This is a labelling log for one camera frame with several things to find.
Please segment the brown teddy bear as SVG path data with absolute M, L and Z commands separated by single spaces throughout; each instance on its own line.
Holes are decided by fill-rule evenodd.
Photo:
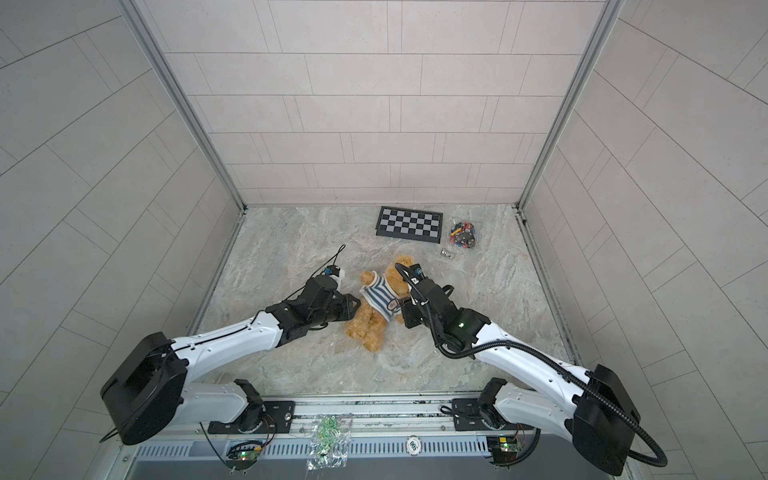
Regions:
M 400 255 L 387 266 L 383 274 L 375 271 L 360 274 L 361 305 L 347 324 L 345 332 L 372 353 L 382 348 L 390 323 L 404 323 L 402 300 L 409 296 L 409 286 L 396 269 L 397 264 L 410 267 L 416 261 L 410 255 Z

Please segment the blue white striped sweater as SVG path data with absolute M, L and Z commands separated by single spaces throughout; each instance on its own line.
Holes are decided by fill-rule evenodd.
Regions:
M 371 272 L 371 280 L 362 280 L 360 294 L 367 303 L 388 322 L 402 314 L 402 302 L 387 280 L 377 272 Z

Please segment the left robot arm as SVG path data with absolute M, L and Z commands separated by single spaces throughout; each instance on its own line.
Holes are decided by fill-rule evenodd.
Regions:
M 125 445 L 140 444 L 168 426 L 219 423 L 249 433 L 264 424 L 264 402 L 249 381 L 203 385 L 198 378 L 242 357 L 276 349 L 331 322 L 353 319 L 361 305 L 338 290 L 338 276 L 309 278 L 297 298 L 217 330 L 138 342 L 109 377 L 100 397 Z

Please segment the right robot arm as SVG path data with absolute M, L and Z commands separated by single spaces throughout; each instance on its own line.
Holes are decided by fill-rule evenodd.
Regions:
M 588 370 L 551 357 L 505 332 L 487 316 L 459 308 L 452 286 L 441 287 L 420 268 L 397 267 L 409 288 L 403 305 L 409 328 L 426 326 L 445 357 L 471 357 L 522 381 L 516 393 L 505 381 L 485 388 L 482 415 L 490 425 L 522 423 L 568 439 L 593 466 L 620 475 L 627 459 L 665 466 L 666 456 L 641 427 L 641 416 L 618 375 L 603 365 Z

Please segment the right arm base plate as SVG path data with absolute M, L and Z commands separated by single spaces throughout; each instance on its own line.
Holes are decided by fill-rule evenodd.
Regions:
M 452 418 L 456 431 L 533 431 L 527 424 L 506 421 L 490 403 L 479 398 L 454 398 L 440 412 Z

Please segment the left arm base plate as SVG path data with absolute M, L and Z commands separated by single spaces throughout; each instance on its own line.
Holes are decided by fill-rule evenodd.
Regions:
M 249 404 L 232 422 L 210 422 L 207 433 L 213 435 L 288 433 L 295 407 L 294 401 L 266 401 Z

